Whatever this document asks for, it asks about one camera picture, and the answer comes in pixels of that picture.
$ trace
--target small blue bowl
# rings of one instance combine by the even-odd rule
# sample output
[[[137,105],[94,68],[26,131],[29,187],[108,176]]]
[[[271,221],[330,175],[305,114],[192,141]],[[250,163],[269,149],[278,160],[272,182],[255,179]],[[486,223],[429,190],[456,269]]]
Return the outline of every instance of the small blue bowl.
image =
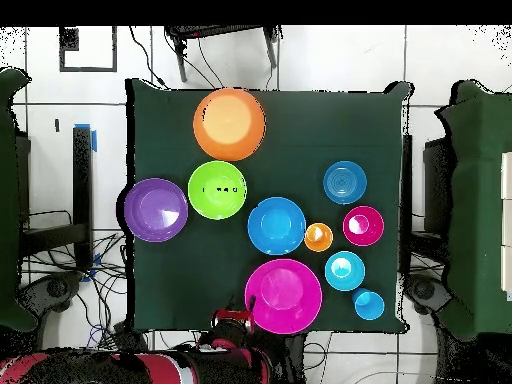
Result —
[[[370,290],[357,289],[352,295],[352,301],[357,315],[367,321],[373,321],[384,313],[384,299]]]
[[[359,287],[365,275],[364,263],[352,252],[338,252],[325,264],[325,279],[340,291],[350,291]]]
[[[324,190],[334,203],[357,202],[366,191],[366,174],[357,163],[336,162],[324,175]]]
[[[269,197],[252,210],[247,231],[258,250],[267,255],[284,255],[304,240],[306,218],[291,200]]]

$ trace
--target plastic bowl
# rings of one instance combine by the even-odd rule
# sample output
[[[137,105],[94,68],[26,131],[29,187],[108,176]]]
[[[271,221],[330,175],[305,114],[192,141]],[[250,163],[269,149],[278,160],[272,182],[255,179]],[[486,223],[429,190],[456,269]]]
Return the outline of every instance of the plastic bowl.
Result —
[[[254,208],[247,232],[254,246],[267,255],[284,255],[295,250],[306,231],[301,209],[284,197],[269,197]]]
[[[357,315],[367,321],[379,318],[384,313],[384,299],[370,290],[359,288],[352,295]]]
[[[331,246],[332,239],[331,229],[327,225],[317,222],[306,229],[304,244],[313,252],[323,252]]]
[[[324,190],[334,203],[357,202],[366,191],[366,174],[357,163],[336,162],[324,175]]]
[[[245,304],[255,297],[254,321],[275,334],[303,331],[322,306],[322,289],[306,265],[292,259],[275,259],[258,267],[247,281]]]
[[[369,206],[352,209],[343,219],[343,234],[356,246],[370,246],[384,233],[384,220],[381,214]]]
[[[352,252],[335,253],[325,264],[325,279],[336,290],[354,290],[363,282],[364,275],[363,261]]]
[[[245,90],[223,88],[206,96],[194,114],[194,134],[211,157],[237,161],[256,151],[265,135],[265,114]]]
[[[190,204],[209,219],[225,219],[237,213],[247,197],[247,186],[236,166],[211,161],[197,168],[188,181]]]
[[[148,178],[135,184],[124,201],[124,218],[133,235],[162,242],[178,234],[187,222],[188,203],[171,181]]]

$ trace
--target small orange bowl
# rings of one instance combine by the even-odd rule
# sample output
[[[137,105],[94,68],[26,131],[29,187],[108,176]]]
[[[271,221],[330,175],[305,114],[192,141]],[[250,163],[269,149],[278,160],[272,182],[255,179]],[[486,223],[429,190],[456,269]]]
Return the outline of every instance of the small orange bowl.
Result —
[[[194,135],[211,157],[223,161],[245,159],[265,135],[265,114],[247,91],[222,88],[208,94],[194,114]]]
[[[306,230],[304,243],[313,252],[323,252],[332,244],[332,231],[320,222],[311,224]]]

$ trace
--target purple bowl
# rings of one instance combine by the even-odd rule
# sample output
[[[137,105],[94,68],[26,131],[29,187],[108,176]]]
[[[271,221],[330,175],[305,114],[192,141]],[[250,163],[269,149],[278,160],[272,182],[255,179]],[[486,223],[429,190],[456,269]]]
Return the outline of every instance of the purple bowl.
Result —
[[[124,201],[124,218],[135,237],[161,242],[173,238],[185,226],[188,203],[174,183],[161,178],[139,181]]]

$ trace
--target white tile floor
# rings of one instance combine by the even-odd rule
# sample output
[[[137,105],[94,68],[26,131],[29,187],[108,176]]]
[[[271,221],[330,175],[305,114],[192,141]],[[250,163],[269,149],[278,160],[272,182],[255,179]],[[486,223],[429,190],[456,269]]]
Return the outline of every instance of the white tile floor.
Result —
[[[66,53],[67,66],[111,66],[109,28],[80,27],[80,50]],[[510,91],[512,49],[510,30],[504,26],[283,26],[280,44],[281,90],[382,91],[394,81],[415,86],[411,98],[410,133],[413,135],[413,212],[422,215],[423,145],[444,135],[434,111],[447,104],[452,85],[476,78],[496,91]],[[182,83],[175,55],[167,46],[162,27],[135,27],[134,34],[148,51],[153,70],[172,88],[209,88],[186,66],[188,82]],[[261,30],[203,39],[203,52],[227,86],[263,89],[270,63]],[[202,60],[198,43],[188,43],[187,58],[219,86]],[[60,73],[58,28],[0,28],[0,67],[24,69],[32,78],[14,96],[13,112],[22,130],[32,139],[30,168],[31,212],[66,209],[71,201],[71,128],[89,123],[98,134],[93,154],[95,238],[119,229],[115,200],[126,182],[125,78],[155,80],[146,57],[127,27],[118,28],[116,73]],[[277,87],[277,73],[269,89]],[[55,130],[59,119],[60,131]],[[39,217],[38,225],[65,223],[65,216]],[[414,228],[422,229],[421,218]],[[108,261],[122,264],[117,250]],[[31,271],[38,270],[31,264]],[[101,281],[105,276],[98,275]],[[126,289],[117,281],[119,292]],[[90,283],[81,283],[80,294],[92,320],[98,318],[97,295]],[[126,314],[126,297],[111,294],[114,321]],[[90,328],[78,299],[62,314],[51,314],[45,345],[84,346]],[[314,332],[309,342],[329,347],[325,363],[306,371],[309,384],[431,384],[436,369],[436,333],[429,317],[419,316],[403,300],[402,314],[410,325],[403,335],[334,334]],[[155,334],[154,347],[165,348],[192,340],[190,332]],[[318,364],[323,355],[316,345],[306,348],[305,364]],[[404,374],[396,375],[397,370]]]

